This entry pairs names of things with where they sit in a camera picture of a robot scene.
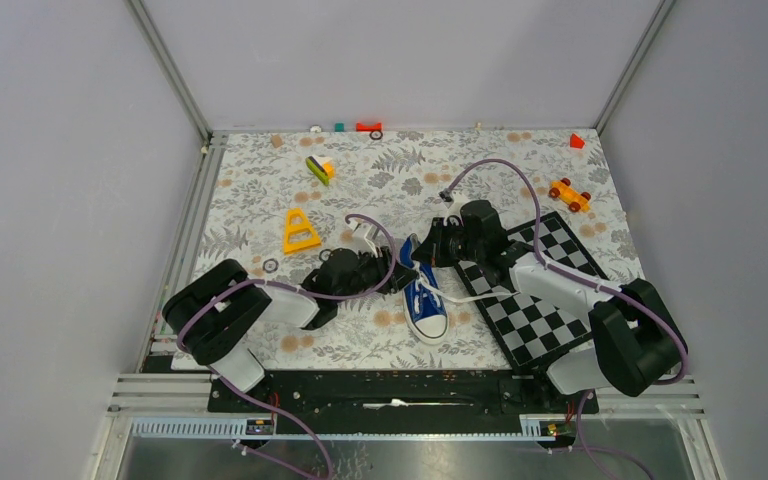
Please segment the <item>blue canvas sneaker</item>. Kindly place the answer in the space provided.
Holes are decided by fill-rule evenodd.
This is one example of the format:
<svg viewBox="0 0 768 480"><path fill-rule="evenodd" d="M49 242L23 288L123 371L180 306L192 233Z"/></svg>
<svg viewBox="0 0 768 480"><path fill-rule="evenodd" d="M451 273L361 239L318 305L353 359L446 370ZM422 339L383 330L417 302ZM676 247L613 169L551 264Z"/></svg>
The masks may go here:
<svg viewBox="0 0 768 480"><path fill-rule="evenodd" d="M417 235L411 234L399 251L399 264L417 274L402 290L403 307L413 335L427 345L437 345L447 336L448 315L442 297L436 292L438 283L431 265L412 259L418 246Z"/></svg>

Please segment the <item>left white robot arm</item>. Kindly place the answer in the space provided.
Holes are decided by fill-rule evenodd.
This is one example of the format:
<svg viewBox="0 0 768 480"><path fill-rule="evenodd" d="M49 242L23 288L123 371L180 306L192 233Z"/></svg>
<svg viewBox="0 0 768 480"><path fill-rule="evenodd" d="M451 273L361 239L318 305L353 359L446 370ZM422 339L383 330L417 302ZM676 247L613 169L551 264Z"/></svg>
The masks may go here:
<svg viewBox="0 0 768 480"><path fill-rule="evenodd" d="M161 316L178 347L232 385L232 398L248 411L269 401L265 369L243 338L259 321L313 330L333 320L339 305L370 294L394 294L418 278L388 247L374 253L331 251L299 286L254 278L227 259L173 295Z"/></svg>

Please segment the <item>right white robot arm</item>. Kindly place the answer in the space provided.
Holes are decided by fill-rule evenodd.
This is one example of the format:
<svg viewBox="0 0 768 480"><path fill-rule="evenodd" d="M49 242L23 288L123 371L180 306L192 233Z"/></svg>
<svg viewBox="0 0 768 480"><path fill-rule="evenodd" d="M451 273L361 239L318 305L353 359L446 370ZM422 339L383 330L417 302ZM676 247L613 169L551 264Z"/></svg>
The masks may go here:
<svg viewBox="0 0 768 480"><path fill-rule="evenodd" d="M579 391L611 386L636 397L653 384L681 380L688 349L657 289L635 279L619 284L567 266L548 253L533 223L530 243L512 239L487 200L454 203L448 216L433 219L425 239L412 247L413 260L447 268L473 263L490 287L526 295L567 312L589 330L593 345L565 353L533 386L535 402L557 412Z"/></svg>

